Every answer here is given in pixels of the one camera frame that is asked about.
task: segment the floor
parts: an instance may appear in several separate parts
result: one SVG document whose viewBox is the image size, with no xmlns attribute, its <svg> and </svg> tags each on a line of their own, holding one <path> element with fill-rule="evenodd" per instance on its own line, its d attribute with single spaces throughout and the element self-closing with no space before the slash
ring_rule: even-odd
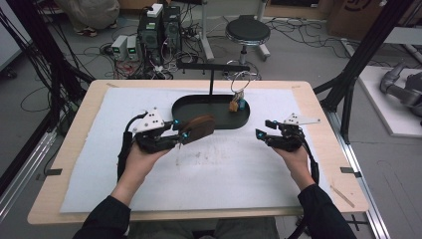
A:
<svg viewBox="0 0 422 239">
<path fill-rule="evenodd" d="M 111 79 L 112 66 L 110 62 L 98 56 L 98 47 L 111 43 L 120 34 L 136 32 L 136 17 L 121 15 L 118 19 L 119 28 L 100 31 L 95 38 L 83 38 L 73 33 L 72 26 L 66 17 L 59 17 L 57 22 L 62 24 L 64 32 L 81 62 L 97 79 Z M 215 29 L 210 33 L 211 48 L 215 55 L 216 64 L 225 64 L 229 60 L 237 59 L 240 46 L 227 40 L 224 36 L 224 18 L 209 21 L 208 29 Z M 313 87 L 336 77 L 347 64 L 348 57 L 342 45 L 325 32 L 324 22 L 280 21 L 275 24 L 282 32 L 272 30 L 272 36 L 266 44 L 271 57 L 263 62 L 255 50 L 248 51 L 248 60 L 260 69 L 263 80 L 270 81 L 306 81 Z M 319 35 L 326 41 L 322 47 L 318 43 L 308 45 L 300 43 L 303 38 L 307 42 L 317 41 Z M 68 59 L 69 51 L 64 48 L 61 40 L 57 40 Z M 384 45 L 380 48 L 370 65 L 392 66 L 405 60 L 409 66 L 420 68 L 409 55 L 399 46 Z M 18 73 L 17 79 L 0 81 L 0 104 L 2 116 L 0 131 L 4 135 L 0 138 L 0 173 L 3 173 L 13 160 L 20 148 L 40 123 L 46 111 L 40 111 L 48 106 L 47 91 L 41 89 L 41 82 L 37 81 L 35 71 L 24 56 L 16 59 L 11 65 Z M 201 71 L 178 71 L 173 74 L 174 79 L 209 79 L 209 73 L 202 75 Z M 223 76 L 216 74 L 217 80 Z M 417 238 L 422 234 L 422 192 L 415 188 L 422 176 L 420 155 L 422 154 L 420 138 L 390 136 L 381 119 L 374 110 L 368 97 L 359 83 L 355 86 L 352 115 L 350 121 L 350 141 L 354 153 L 362 168 L 363 175 L 370 187 L 381 216 L 387 226 L 391 238 Z M 81 224 L 34 226 L 28 224 L 26 217 L 40 190 L 43 181 L 36 176 L 42 173 L 48 159 L 54 154 L 63 140 L 62 136 L 56 140 L 52 150 L 45 157 L 34 177 L 24 188 L 21 195 L 11 208 L 6 218 L 0 224 L 2 238 L 71 238 L 81 227 Z M 362 214 L 355 214 L 356 220 L 365 221 Z M 344 215 L 346 220 L 352 220 L 351 215 Z M 281 238 L 293 232 L 295 217 L 278 217 L 277 225 Z M 211 225 L 213 221 L 204 221 Z M 357 238 L 373 238 L 367 225 L 351 226 Z"/>
</svg>

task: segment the black sleeve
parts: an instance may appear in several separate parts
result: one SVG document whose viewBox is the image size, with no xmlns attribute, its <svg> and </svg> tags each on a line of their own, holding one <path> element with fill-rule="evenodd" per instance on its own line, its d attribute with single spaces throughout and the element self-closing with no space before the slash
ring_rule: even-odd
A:
<svg viewBox="0 0 422 239">
<path fill-rule="evenodd" d="M 121 238 L 127 230 L 130 208 L 108 196 L 88 216 L 74 239 Z"/>
<path fill-rule="evenodd" d="M 329 196 L 316 184 L 298 196 L 313 239 L 356 238 Z"/>
</svg>

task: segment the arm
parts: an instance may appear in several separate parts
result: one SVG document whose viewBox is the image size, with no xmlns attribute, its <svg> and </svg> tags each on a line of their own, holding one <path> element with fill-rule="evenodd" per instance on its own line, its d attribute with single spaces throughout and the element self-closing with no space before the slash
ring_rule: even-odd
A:
<svg viewBox="0 0 422 239">
<path fill-rule="evenodd" d="M 112 191 L 88 216 L 74 239 L 121 238 L 127 230 L 130 201 L 153 165 L 169 150 L 148 154 L 134 143 L 123 175 Z"/>
<path fill-rule="evenodd" d="M 308 170 L 308 154 L 303 147 L 294 152 L 274 148 L 291 172 L 301 193 L 298 199 L 313 238 L 356 238 L 329 196 L 315 184 Z"/>
</svg>

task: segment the black stool seat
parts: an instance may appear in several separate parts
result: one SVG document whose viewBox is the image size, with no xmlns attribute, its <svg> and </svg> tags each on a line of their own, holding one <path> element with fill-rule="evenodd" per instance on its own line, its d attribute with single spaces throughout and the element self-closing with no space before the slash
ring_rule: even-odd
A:
<svg viewBox="0 0 422 239">
<path fill-rule="evenodd" d="M 266 43 L 270 39 L 270 33 L 267 25 L 249 17 L 233 20 L 226 27 L 227 38 L 247 46 L 259 46 Z"/>
</svg>

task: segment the black tape strip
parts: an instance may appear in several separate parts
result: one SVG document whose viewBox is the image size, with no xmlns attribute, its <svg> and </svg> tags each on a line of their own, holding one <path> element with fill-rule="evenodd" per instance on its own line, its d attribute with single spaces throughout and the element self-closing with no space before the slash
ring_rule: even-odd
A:
<svg viewBox="0 0 422 239">
<path fill-rule="evenodd" d="M 61 168 L 56 168 L 56 169 L 49 169 L 46 172 L 47 176 L 54 176 L 54 175 L 60 175 L 62 174 L 62 169 Z"/>
<path fill-rule="evenodd" d="M 341 167 L 340 168 L 342 173 L 353 173 L 355 177 L 362 177 L 362 173 L 358 172 L 354 172 L 353 168 L 351 167 Z"/>
</svg>

